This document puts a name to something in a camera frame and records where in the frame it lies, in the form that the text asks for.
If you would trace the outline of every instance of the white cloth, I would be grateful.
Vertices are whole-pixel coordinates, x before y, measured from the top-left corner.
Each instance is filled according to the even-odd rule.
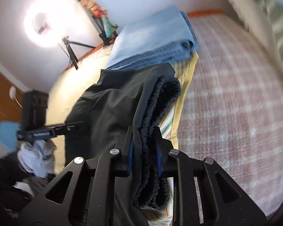
[[[18,151],[18,160],[23,168],[36,176],[45,178],[49,173],[54,173],[56,149],[52,140],[36,140],[33,145],[22,142]]]

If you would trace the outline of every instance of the light stand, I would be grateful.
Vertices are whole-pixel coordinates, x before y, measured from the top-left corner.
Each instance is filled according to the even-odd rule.
[[[79,67],[78,67],[78,64],[77,62],[79,61],[78,58],[76,57],[74,51],[72,50],[70,44],[75,44],[75,45],[79,45],[79,46],[84,46],[84,47],[89,47],[89,48],[95,48],[94,46],[90,46],[90,45],[86,45],[86,44],[83,44],[83,43],[79,43],[79,42],[76,42],[76,41],[70,41],[68,40],[68,36],[67,37],[63,37],[62,38],[62,41],[64,42],[65,46],[66,46],[66,49],[69,53],[69,57],[70,57],[70,60],[72,62],[72,64],[75,66],[75,69],[77,70]]]

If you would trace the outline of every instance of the blue object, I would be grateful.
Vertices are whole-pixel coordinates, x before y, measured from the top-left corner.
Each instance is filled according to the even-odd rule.
[[[106,69],[136,69],[187,60],[198,49],[189,19],[176,6],[126,25],[115,39]]]
[[[8,147],[11,151],[16,151],[17,131],[20,124],[11,121],[0,122],[0,142]]]

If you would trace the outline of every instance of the white cable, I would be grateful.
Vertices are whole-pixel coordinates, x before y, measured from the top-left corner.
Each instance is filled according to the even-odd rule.
[[[20,103],[18,102],[18,100],[15,97],[16,102],[18,103],[18,105],[23,109],[23,107],[20,105]]]

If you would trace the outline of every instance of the white wall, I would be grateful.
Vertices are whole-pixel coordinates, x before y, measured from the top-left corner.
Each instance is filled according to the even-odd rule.
[[[0,0],[0,63],[24,86],[48,92],[59,74],[67,67],[68,58],[58,47],[41,48],[34,45],[26,36],[23,21],[29,5],[35,0]],[[218,8],[233,15],[227,0],[96,0],[108,9],[111,19],[124,26],[152,13],[175,4],[186,12]],[[69,28],[71,40],[98,45],[101,43],[95,28],[73,1],[67,0],[76,18]],[[80,56],[88,49],[73,46]]]

